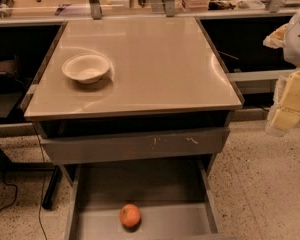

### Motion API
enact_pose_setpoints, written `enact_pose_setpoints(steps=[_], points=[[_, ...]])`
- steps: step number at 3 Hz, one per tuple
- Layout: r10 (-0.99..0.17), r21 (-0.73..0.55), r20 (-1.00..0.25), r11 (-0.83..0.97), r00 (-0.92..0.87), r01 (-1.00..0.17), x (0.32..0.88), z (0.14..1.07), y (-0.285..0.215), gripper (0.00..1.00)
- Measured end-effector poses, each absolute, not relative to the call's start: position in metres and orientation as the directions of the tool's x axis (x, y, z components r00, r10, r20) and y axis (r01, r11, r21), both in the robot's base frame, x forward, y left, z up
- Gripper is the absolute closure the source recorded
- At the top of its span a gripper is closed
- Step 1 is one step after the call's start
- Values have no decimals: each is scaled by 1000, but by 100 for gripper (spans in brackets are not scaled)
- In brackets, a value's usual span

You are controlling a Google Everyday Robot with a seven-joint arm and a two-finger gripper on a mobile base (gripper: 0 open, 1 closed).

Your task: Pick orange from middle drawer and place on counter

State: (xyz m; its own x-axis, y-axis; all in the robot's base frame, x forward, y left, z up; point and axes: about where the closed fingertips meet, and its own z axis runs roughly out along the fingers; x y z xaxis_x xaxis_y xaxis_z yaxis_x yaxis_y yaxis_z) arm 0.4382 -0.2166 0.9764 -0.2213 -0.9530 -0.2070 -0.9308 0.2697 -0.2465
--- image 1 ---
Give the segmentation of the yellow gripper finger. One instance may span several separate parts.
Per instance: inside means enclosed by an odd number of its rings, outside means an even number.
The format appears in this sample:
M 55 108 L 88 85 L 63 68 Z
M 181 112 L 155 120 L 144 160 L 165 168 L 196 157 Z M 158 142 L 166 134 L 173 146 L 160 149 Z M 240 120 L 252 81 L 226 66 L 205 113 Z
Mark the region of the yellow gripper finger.
M 265 131 L 271 136 L 282 137 L 300 121 L 300 68 L 289 76 L 279 77 L 273 101 Z
M 284 47 L 287 24 L 280 26 L 263 40 L 263 45 L 272 49 Z

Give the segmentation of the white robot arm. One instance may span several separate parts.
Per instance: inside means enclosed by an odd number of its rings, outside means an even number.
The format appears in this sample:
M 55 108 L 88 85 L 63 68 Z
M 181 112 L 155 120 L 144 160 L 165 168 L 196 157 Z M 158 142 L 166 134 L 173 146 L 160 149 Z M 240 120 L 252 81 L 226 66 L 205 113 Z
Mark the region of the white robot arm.
M 296 67 L 287 77 L 278 78 L 273 105 L 267 116 L 265 131 L 269 135 L 281 137 L 300 120 L 300 9 L 287 24 L 268 35 L 263 45 L 282 48 L 284 60 Z

